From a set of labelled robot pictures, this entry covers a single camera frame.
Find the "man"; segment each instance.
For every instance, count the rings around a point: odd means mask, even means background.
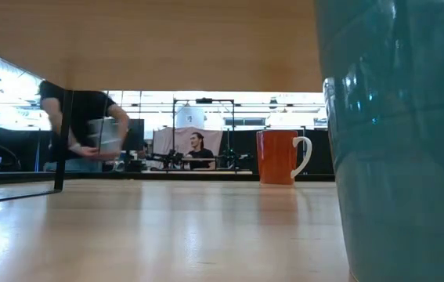
[[[214,158],[213,152],[204,148],[204,136],[199,132],[194,132],[190,136],[190,146],[191,150],[186,157],[191,157],[194,159],[206,159]],[[190,170],[214,170],[214,161],[190,161]]]
[[[40,85],[41,107],[48,114],[52,126],[49,162],[45,171],[55,171],[56,161],[62,152],[69,150],[65,164],[70,172],[101,172],[101,161],[109,161],[121,153],[122,142],[128,131],[128,115],[105,93],[98,91],[74,91],[72,102],[72,118],[70,121],[68,148],[61,148],[60,132],[62,127],[62,109],[65,90],[49,81]],[[88,137],[88,122],[104,117],[115,118],[118,122],[118,136],[121,144],[118,150],[100,153],[97,146]]]

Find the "mug handle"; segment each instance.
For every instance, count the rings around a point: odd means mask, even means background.
[[[300,164],[300,166],[298,166],[297,169],[291,172],[291,178],[294,178],[296,175],[298,175],[298,173],[300,173],[305,168],[305,166],[310,161],[310,156],[312,155],[312,141],[310,141],[310,139],[307,137],[293,138],[293,147],[296,148],[301,141],[307,144],[307,151],[305,152],[305,157],[303,158],[303,162]]]

